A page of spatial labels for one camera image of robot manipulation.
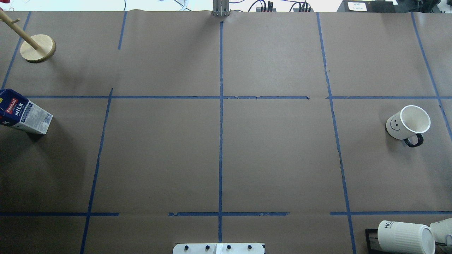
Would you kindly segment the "aluminium frame post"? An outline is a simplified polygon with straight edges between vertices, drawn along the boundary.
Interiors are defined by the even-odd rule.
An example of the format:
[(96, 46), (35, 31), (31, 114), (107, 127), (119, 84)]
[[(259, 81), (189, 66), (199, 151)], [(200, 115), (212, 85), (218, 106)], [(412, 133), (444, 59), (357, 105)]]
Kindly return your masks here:
[(230, 15), (229, 0), (213, 0), (212, 14), (215, 17), (227, 17)]

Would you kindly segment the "blue white milk carton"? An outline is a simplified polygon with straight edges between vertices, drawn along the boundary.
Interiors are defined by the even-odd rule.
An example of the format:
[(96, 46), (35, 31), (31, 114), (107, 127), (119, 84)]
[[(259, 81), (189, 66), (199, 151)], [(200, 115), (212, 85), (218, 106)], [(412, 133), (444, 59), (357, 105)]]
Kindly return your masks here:
[(0, 92), (0, 124), (32, 134), (45, 135), (53, 115), (12, 89)]

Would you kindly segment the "white smiley mug black handle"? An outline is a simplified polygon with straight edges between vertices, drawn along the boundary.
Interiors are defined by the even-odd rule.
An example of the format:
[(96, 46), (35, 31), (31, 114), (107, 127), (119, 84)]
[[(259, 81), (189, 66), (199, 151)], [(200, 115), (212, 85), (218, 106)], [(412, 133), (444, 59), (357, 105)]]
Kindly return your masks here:
[(390, 117), (385, 124), (386, 132), (397, 140), (403, 140), (408, 147), (423, 144), (423, 134), (431, 127), (428, 113), (419, 106), (407, 105)]

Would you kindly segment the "wooden mug tree stand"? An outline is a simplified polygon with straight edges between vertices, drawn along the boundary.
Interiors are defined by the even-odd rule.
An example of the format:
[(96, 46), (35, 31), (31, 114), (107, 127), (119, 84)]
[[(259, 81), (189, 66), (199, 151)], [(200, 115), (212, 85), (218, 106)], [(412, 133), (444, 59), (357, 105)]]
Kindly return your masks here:
[(10, 27), (24, 42), (20, 46), (20, 54), (27, 62), (40, 63), (51, 58), (56, 50), (55, 41), (48, 35), (36, 34), (30, 36), (23, 28), (19, 27), (19, 19), (11, 19), (5, 11), (0, 11), (1, 21)]

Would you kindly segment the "white ribbed mug on rack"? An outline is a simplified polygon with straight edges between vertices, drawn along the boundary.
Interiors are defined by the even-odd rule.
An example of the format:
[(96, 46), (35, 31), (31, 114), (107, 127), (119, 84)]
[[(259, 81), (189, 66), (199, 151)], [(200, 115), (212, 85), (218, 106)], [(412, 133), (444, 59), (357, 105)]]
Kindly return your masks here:
[(435, 238), (423, 224), (383, 220), (377, 228), (378, 243), (384, 252), (398, 254), (434, 254)]

